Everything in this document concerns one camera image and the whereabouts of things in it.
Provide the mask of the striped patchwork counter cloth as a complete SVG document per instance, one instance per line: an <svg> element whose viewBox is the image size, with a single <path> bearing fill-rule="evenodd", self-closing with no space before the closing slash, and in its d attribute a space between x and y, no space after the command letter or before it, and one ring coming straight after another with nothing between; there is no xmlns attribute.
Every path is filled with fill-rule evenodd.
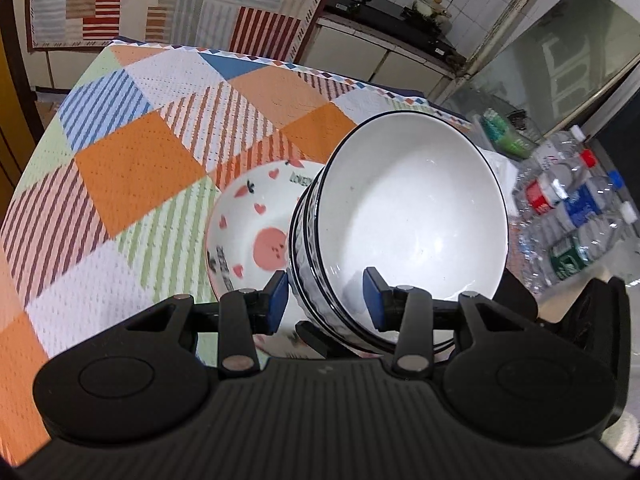
<svg viewBox="0 0 640 480"><path fill-rule="evenodd" d="M116 38L295 61L324 0L25 0L29 50Z"/></svg>

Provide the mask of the white kitchen cabinet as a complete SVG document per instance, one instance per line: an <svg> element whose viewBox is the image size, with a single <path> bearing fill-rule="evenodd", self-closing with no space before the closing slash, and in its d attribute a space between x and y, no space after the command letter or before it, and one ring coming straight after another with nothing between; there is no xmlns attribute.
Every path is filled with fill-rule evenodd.
<svg viewBox="0 0 640 480"><path fill-rule="evenodd" d="M331 14L316 21L299 63L429 100L437 100L454 79L431 55Z"/></svg>

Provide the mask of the clear water bottle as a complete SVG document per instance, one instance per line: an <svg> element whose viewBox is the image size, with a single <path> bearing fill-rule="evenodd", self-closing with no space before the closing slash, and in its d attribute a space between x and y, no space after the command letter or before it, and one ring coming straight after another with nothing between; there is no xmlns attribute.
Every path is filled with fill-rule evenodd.
<svg viewBox="0 0 640 480"><path fill-rule="evenodd" d="M530 158L532 167L535 170L547 170L562 160L572 158L582 150L585 140L586 137L578 125L550 134L534 149Z"/></svg>

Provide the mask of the white ribbed bowl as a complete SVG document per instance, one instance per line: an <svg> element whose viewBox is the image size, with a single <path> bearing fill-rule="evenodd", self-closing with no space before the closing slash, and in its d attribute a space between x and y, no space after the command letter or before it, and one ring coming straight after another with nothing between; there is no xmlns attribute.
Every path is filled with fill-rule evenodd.
<svg viewBox="0 0 640 480"><path fill-rule="evenodd" d="M451 300L491 298L508 254L508 217L484 154L444 120L412 110L366 119L318 173L314 247L337 298L367 321L360 272Z"/></svg>

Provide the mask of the black gas stove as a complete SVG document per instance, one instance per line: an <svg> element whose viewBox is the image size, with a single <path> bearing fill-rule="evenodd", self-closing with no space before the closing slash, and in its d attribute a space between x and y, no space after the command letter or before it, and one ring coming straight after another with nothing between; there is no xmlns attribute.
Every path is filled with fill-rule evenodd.
<svg viewBox="0 0 640 480"><path fill-rule="evenodd" d="M424 18L408 6L400 6L390 0L326 0L324 8L329 14L382 32L452 68L458 68L466 61L446 40L432 18Z"/></svg>

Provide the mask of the red label water bottle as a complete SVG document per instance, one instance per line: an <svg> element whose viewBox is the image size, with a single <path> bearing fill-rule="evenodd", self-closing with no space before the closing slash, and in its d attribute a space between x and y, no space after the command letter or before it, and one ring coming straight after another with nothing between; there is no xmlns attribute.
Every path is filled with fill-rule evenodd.
<svg viewBox="0 0 640 480"><path fill-rule="evenodd" d="M529 180L521 191L514 194L521 219L529 222L567 200L597 162L593 151L585 148L578 155L557 162Z"/></svg>

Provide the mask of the green label water bottle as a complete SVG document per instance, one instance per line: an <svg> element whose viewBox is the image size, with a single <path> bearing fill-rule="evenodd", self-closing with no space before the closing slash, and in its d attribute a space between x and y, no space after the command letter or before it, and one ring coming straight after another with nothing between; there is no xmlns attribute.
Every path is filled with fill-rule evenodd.
<svg viewBox="0 0 640 480"><path fill-rule="evenodd" d="M623 202L613 212L589 219L556 242L547 242L541 234L523 233L520 247L525 257L524 285L534 296L568 280L601 260L624 238L638 214L631 202Z"/></svg>

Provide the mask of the white rabbit carrot plate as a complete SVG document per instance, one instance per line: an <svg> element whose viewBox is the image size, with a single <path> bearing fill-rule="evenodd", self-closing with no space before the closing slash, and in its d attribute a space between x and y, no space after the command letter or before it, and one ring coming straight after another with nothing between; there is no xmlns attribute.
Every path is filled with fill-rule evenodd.
<svg viewBox="0 0 640 480"><path fill-rule="evenodd" d="M205 231L207 274L217 297L261 289L274 272L286 269L294 208L322 168L310 160L268 162L221 192Z"/></svg>

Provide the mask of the blue label water bottle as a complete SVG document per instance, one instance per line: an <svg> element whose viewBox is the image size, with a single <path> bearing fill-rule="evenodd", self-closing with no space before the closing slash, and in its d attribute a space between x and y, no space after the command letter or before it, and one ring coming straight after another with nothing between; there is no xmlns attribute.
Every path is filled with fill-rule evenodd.
<svg viewBox="0 0 640 480"><path fill-rule="evenodd" d="M523 240L549 247L565 234L573 232L604 212L611 211L620 200L617 192L625 186L617 170L605 176L590 177L568 194L553 209L534 219L520 232Z"/></svg>

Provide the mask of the colourful patchwork tablecloth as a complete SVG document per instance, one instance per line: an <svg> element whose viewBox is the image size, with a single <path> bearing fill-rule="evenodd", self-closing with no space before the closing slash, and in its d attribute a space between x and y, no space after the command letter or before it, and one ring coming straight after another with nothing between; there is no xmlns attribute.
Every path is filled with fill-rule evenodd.
<svg viewBox="0 0 640 480"><path fill-rule="evenodd" d="M47 443L47 359L168 296L213 299L204 232L250 168L324 162L386 110L436 105L291 63L116 42L66 96L1 222L1 455Z"/></svg>

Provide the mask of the green pack of cups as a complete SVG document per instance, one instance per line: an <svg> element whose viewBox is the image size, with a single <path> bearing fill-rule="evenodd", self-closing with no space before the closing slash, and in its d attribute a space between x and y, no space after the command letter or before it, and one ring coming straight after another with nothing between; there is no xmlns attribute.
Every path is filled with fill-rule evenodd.
<svg viewBox="0 0 640 480"><path fill-rule="evenodd" d="M492 108L488 108L480 116L480 125L494 148L503 155L524 160L528 159L537 147L535 142L518 133L506 118Z"/></svg>

